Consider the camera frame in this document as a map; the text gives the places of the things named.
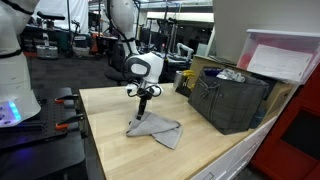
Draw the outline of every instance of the black table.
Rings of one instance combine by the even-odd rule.
[[[56,92],[42,91],[49,96],[61,95],[64,89]],[[67,111],[72,111],[70,102]],[[87,179],[84,144],[78,123],[69,126],[66,137],[48,142],[19,146],[0,153],[1,180],[28,179]]]

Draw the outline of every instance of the white drawer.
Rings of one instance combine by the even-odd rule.
[[[254,155],[255,151],[259,147],[258,144],[254,145],[252,149],[249,150],[247,154],[245,154],[243,157],[239,159],[238,162],[236,162],[231,168],[227,170],[227,172],[220,177],[221,180],[229,180],[233,179],[239,172],[243,170],[249,163],[250,159]]]
[[[251,149],[254,144],[257,143],[257,136],[260,134],[258,133],[262,131],[262,129],[255,131],[253,134],[250,135],[250,137],[246,138],[245,140],[240,142],[240,148],[238,152],[233,157],[228,169],[233,167],[235,164],[238,163],[238,161]]]
[[[262,131],[259,132],[259,135],[257,136],[257,142],[261,143],[264,140],[264,138],[267,136],[267,134],[269,133],[270,129],[272,128],[272,126],[276,122],[277,118],[278,118],[277,116],[272,118],[270,121],[268,121],[266,124],[264,124],[261,127]]]
[[[237,151],[239,150],[239,147],[240,147],[240,144],[230,149],[227,153],[225,153],[223,156],[218,158],[208,167],[203,169],[192,179],[193,180],[219,179],[221,176],[223,176],[224,173],[226,173],[227,168],[229,167],[233,157],[236,155]]]

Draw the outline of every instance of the metal pole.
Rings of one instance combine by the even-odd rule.
[[[167,5],[166,6],[166,13],[164,14],[164,22],[165,22],[164,34],[165,35],[169,35],[169,32],[168,32],[168,21],[167,21],[168,10],[169,10],[169,6]],[[166,48],[165,48],[165,57],[167,57],[167,54],[168,54],[168,43],[166,44]]]
[[[98,37],[100,37],[101,32],[101,0],[99,0],[99,30],[98,30]]]
[[[71,25],[70,25],[70,5],[69,5],[69,0],[67,0],[67,10],[68,10],[68,25],[69,25],[69,41],[71,42]]]
[[[176,30],[177,30],[176,24],[172,24],[168,52],[172,52],[172,43],[173,43],[173,39],[174,39],[174,35],[176,33]]]
[[[211,32],[211,36],[210,36],[210,40],[209,40],[209,43],[208,43],[208,46],[207,46],[207,50],[206,50],[206,53],[204,54],[205,57],[208,57],[209,55],[212,55],[212,54],[209,54],[209,53],[210,53],[210,50],[212,49],[212,46],[214,45],[213,41],[214,41],[215,35],[216,35],[215,26],[213,26],[212,32]]]
[[[135,1],[135,3],[138,2],[137,9],[138,9],[138,18],[137,18],[137,25],[136,25],[136,39],[138,35],[138,27],[139,27],[139,20],[140,20],[140,8],[141,8],[141,2],[140,1]]]
[[[150,44],[151,44],[151,39],[152,39],[151,26],[152,26],[152,19],[150,19],[149,39],[148,39],[148,48],[147,48],[147,51],[148,51],[148,52],[149,52],[149,46],[150,46]]]
[[[178,26],[178,24],[176,24],[175,25],[175,32],[174,32],[174,36],[173,36],[173,44],[172,44],[172,48],[171,48],[171,52],[175,52],[174,50],[175,50],[175,47],[176,47],[176,38],[177,38],[177,32],[178,32],[178,28],[179,28],[179,26]]]

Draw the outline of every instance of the towel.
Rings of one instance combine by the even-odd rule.
[[[145,112],[141,120],[136,119],[137,112],[133,114],[127,136],[151,135],[159,143],[170,149],[175,149],[181,134],[182,126],[177,121],[168,120],[151,112]]]
[[[246,78],[241,73],[236,73],[231,69],[224,69],[217,75],[220,79],[228,79],[236,82],[245,82]]]

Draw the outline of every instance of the wooden tabletop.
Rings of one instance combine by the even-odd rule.
[[[139,98],[128,97],[124,87],[80,90],[108,180],[189,179],[253,132],[222,135],[188,104],[186,97],[174,92],[172,84],[161,86],[164,94],[148,101],[146,110],[182,124],[175,150],[151,136],[126,136]]]

